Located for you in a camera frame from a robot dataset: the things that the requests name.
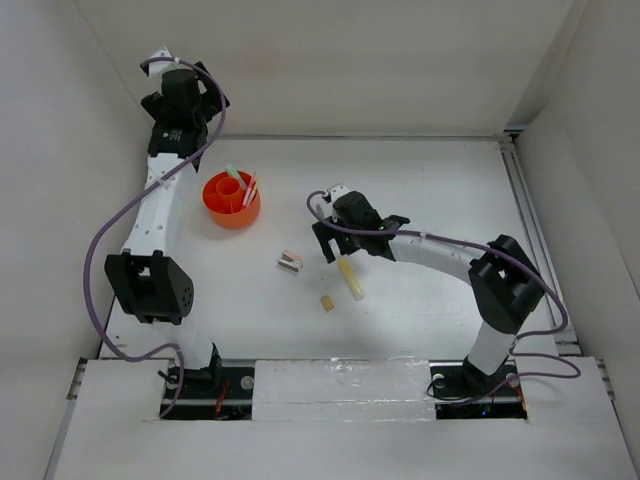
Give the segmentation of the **thick yellow highlighter marker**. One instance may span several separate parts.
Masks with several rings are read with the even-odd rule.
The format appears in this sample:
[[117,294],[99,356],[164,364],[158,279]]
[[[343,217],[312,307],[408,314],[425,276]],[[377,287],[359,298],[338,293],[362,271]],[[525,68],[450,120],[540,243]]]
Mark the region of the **thick yellow highlighter marker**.
[[338,261],[338,268],[354,298],[355,301],[361,301],[364,299],[364,291],[359,282],[357,275],[352,269],[349,261],[346,257],[341,257]]

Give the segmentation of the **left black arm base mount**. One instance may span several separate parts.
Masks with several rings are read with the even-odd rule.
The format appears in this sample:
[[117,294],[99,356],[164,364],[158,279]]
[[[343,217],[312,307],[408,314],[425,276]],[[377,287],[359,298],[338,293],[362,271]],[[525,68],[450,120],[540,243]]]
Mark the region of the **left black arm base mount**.
[[218,386],[186,380],[162,420],[244,421],[252,419],[254,362],[223,362]]

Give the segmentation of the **thin yellow highlighter pen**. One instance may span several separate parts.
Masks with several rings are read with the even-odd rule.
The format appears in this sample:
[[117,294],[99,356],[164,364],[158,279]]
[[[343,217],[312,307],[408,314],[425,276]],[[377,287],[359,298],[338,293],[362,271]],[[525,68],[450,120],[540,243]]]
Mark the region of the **thin yellow highlighter pen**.
[[252,179],[251,186],[247,192],[247,196],[245,200],[246,207],[248,207],[253,202],[253,199],[256,196],[258,191],[259,182],[260,182],[260,177],[258,175],[255,175],[254,178]]

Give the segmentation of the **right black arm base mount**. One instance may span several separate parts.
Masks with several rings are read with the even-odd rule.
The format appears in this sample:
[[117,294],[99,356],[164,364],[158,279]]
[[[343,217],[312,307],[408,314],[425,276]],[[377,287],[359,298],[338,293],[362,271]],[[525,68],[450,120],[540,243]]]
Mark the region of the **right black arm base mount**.
[[466,376],[458,362],[432,362],[426,395],[434,400],[437,420],[520,419],[528,414],[524,395],[516,381],[496,386],[517,374],[515,363],[507,360],[489,380]]

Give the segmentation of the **small tan eraser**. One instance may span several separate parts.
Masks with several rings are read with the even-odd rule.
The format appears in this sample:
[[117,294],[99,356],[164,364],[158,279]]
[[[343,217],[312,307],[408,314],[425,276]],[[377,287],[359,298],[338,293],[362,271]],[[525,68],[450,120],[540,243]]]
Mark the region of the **small tan eraser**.
[[333,310],[335,308],[335,305],[334,305],[334,302],[333,302],[332,298],[330,296],[328,296],[328,295],[323,296],[321,298],[321,304],[323,306],[323,309],[326,312],[329,312],[329,311],[331,311],[331,310]]

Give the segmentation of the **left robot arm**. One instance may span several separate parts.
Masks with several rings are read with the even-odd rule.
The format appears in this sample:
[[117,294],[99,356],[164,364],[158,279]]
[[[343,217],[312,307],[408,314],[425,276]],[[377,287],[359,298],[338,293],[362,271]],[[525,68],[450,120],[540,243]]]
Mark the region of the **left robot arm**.
[[172,255],[208,124],[229,101],[197,62],[163,71],[159,90],[141,105],[154,121],[147,148],[145,186],[150,192],[139,204],[121,253],[108,255],[104,269],[122,311],[176,344],[188,384],[208,397],[222,387],[221,359],[215,344],[188,317],[195,287]]

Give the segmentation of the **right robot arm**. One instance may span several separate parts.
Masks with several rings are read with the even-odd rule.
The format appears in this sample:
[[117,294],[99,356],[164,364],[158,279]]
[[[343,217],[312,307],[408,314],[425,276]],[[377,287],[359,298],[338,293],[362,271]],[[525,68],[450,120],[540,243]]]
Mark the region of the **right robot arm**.
[[385,218],[358,191],[315,192],[307,207],[316,218],[312,230],[327,262],[360,250],[392,262],[424,266],[470,286],[482,325],[463,360],[458,381],[466,395],[483,394],[505,375],[500,372],[525,320],[544,295],[539,272],[519,243],[501,235],[476,247],[413,230],[411,220]]

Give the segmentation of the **thin pink highlighter pen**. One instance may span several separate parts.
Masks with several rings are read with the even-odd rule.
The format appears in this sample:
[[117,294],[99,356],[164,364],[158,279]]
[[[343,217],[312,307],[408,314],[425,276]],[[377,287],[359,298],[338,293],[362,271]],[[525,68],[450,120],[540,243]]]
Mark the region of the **thin pink highlighter pen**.
[[245,196],[243,198],[243,202],[242,202],[242,207],[243,208],[247,208],[249,206],[249,204],[251,203],[251,198],[254,194],[254,190],[255,187],[257,185],[257,180],[258,180],[258,176],[257,173],[254,173],[251,178],[249,183],[247,184],[247,189],[245,191]]

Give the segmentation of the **green highlighter marker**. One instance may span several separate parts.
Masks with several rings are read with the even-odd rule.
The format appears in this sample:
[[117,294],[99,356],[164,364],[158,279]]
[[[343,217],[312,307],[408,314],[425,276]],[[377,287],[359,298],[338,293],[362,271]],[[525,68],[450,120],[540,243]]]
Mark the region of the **green highlighter marker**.
[[242,177],[241,173],[231,164],[228,164],[225,167],[225,172],[227,173],[227,175],[233,179],[235,179],[238,184],[240,189],[246,193],[248,191],[248,184],[247,182],[244,180],[244,178]]

